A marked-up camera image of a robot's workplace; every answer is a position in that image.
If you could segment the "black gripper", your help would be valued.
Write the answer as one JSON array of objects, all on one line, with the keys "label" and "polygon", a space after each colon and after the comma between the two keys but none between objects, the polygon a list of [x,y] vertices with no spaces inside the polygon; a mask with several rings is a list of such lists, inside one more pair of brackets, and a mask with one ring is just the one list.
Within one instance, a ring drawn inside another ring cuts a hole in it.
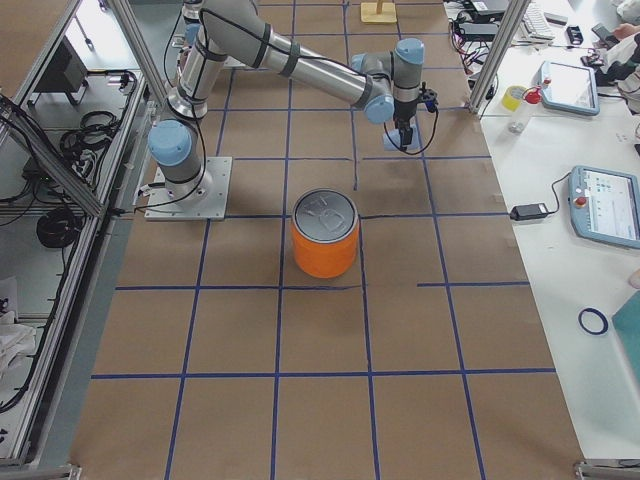
[{"label": "black gripper", "polygon": [[414,129],[410,126],[415,116],[415,101],[401,101],[394,99],[393,121],[395,128],[401,130],[401,148],[408,149],[413,143]]}]

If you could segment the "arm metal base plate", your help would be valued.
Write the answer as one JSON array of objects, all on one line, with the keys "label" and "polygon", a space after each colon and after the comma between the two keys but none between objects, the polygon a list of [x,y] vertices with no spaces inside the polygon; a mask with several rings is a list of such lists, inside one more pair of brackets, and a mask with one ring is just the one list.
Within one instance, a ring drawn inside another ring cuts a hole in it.
[{"label": "arm metal base plate", "polygon": [[233,159],[207,157],[204,177],[178,185],[165,180],[160,167],[154,181],[163,186],[150,193],[150,208],[144,217],[149,221],[223,221],[226,215]]}]

